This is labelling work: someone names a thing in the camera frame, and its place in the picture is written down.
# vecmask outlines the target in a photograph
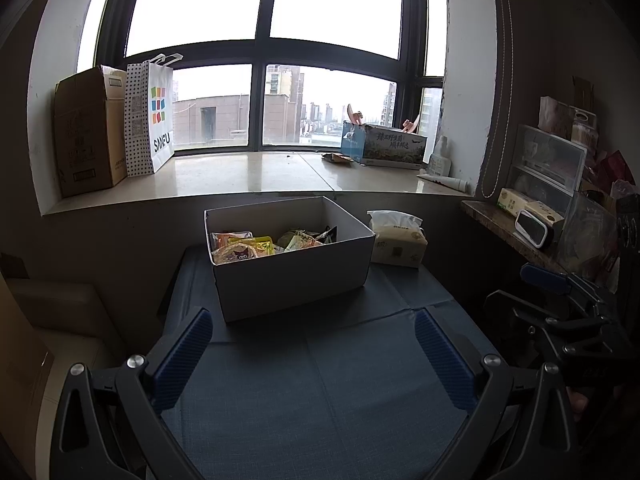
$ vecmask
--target glass pane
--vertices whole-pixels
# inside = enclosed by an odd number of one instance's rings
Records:
[[[347,104],[369,124],[391,121],[396,85],[365,75],[269,65],[264,82],[264,144],[340,147]]]
[[[424,160],[429,160],[436,143],[436,133],[440,122],[440,104],[442,102],[442,88],[425,88],[422,90],[422,105],[420,106],[420,125],[418,134],[428,137]]]
[[[275,0],[271,35],[398,58],[402,0]]]
[[[260,0],[137,0],[127,56],[177,44],[254,38],[259,5]]]
[[[88,70],[94,65],[95,43],[98,41],[98,30],[102,20],[104,4],[107,0],[91,0],[84,19],[80,52],[78,53],[78,69],[76,72]]]
[[[427,63],[424,75],[444,76],[447,55],[447,0],[429,0]]]
[[[174,70],[175,149],[246,146],[251,65]]]

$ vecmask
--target window frame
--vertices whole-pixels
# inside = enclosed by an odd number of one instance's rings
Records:
[[[399,59],[348,46],[309,40],[271,38],[274,0],[260,0],[255,38],[166,45],[125,56],[127,39],[137,0],[107,0],[102,14],[95,49],[95,63],[127,69],[130,63],[151,59],[160,52],[179,52],[182,60],[173,68],[250,64],[252,79],[249,105],[249,131],[246,146],[188,148],[176,155],[215,152],[310,151],[331,152],[339,148],[301,145],[263,145],[264,95],[267,66],[283,64],[340,70],[380,78],[396,84],[392,126],[401,127],[401,118],[412,120],[420,113],[423,88],[442,88],[443,77],[425,76],[428,42],[428,0],[402,0]]]

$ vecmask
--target sanfu logo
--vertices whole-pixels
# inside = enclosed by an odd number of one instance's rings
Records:
[[[171,142],[170,132],[162,134],[157,139],[154,139],[154,153],[162,150],[169,142]]]
[[[164,94],[166,88],[152,86],[150,90],[151,98],[151,122],[153,124],[164,121]]]

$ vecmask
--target blue box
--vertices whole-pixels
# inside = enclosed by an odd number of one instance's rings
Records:
[[[388,166],[419,170],[427,137],[395,128],[344,121],[340,152],[366,166]]]

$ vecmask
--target metal screw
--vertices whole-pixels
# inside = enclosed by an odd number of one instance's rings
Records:
[[[142,355],[134,354],[129,359],[127,359],[127,366],[129,368],[138,368],[142,366],[145,362],[145,358]]]
[[[558,365],[555,363],[545,363],[545,372],[548,374],[555,375],[560,371]]]
[[[484,364],[487,366],[500,366],[501,359],[496,354],[489,354],[484,356]]]
[[[82,372],[84,372],[84,365],[82,363],[76,363],[69,370],[71,375],[80,375]]]

